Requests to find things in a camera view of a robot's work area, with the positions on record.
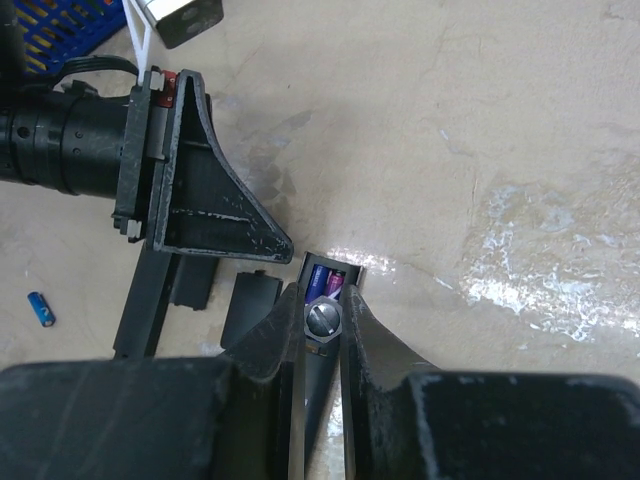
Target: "blue crate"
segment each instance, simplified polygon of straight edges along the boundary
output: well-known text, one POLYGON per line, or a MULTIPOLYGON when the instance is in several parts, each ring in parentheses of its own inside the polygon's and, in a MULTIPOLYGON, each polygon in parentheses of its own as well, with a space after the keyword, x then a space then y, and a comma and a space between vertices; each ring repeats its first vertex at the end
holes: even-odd
POLYGON ((14 0, 27 70, 56 73, 126 25, 122 0, 14 0))

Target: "floor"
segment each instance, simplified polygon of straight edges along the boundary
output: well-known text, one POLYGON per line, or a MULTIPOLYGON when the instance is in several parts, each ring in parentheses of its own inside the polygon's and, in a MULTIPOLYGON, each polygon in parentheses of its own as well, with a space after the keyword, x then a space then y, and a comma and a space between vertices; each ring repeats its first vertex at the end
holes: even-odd
MULTIPOLYGON (((638 2, 225 9, 163 67, 204 74, 230 162, 295 241, 269 272, 294 279, 306 250, 364 265, 378 318, 442 368, 640 381, 638 2)), ((131 55, 126 35, 102 51, 131 55)), ((113 202, 3 184, 0 205, 0 366, 111 356, 139 250, 113 202)), ((218 353, 235 273, 259 267, 223 262, 158 353, 218 353)), ((312 478, 343 476, 333 396, 312 478)))

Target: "battery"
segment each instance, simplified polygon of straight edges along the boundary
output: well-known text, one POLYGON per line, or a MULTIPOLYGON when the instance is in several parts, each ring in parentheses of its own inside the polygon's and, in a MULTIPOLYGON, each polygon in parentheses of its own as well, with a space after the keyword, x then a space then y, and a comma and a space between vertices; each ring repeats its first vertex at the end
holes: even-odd
POLYGON ((329 275, 324 294, 329 298, 338 300, 340 298, 340 292, 342 291, 342 285, 344 284, 344 277, 344 272, 333 270, 329 275))
POLYGON ((49 308, 49 305, 47 305, 47 301, 41 293, 31 292, 27 295, 27 299, 29 300, 33 311, 36 312, 38 320, 40 320, 40 324, 43 327, 50 327, 56 323, 56 317, 53 315, 53 312, 49 308))
POLYGON ((309 280, 309 286, 307 287, 307 294, 304 296, 304 302, 306 304, 309 304, 316 298, 322 296, 327 286, 329 273, 331 273, 331 270, 324 265, 316 265, 313 267, 311 280, 309 280))

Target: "black cable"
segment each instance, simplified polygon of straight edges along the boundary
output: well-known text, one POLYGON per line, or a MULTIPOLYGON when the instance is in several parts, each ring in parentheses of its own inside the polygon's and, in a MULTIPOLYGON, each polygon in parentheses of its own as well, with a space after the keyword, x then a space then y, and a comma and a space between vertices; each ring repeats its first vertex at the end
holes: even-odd
POLYGON ((20 90, 52 90, 62 79, 75 73, 118 70, 138 76, 138 67, 126 58, 114 55, 93 55, 67 60, 60 71, 54 75, 40 75, 24 83, 20 90))

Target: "blue battery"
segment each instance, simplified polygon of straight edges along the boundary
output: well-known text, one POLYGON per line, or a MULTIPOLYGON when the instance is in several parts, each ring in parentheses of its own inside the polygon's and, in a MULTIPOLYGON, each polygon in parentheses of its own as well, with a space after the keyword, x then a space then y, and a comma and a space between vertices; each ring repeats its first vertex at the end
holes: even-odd
POLYGON ((27 295, 27 298, 29 299, 29 303, 31 304, 33 311, 36 312, 38 320, 40 320, 43 327, 50 327, 56 323, 56 317, 53 315, 53 312, 49 308, 49 305, 47 305, 47 301, 41 293, 31 292, 27 295))
POLYGON ((304 302, 307 305, 313 302, 316 298, 322 296, 322 294, 324 293, 324 289, 327 286, 329 273, 331 273, 331 270, 323 265, 316 265, 315 267, 313 267, 311 280, 309 281, 309 286, 307 287, 307 294, 304 296, 304 302))

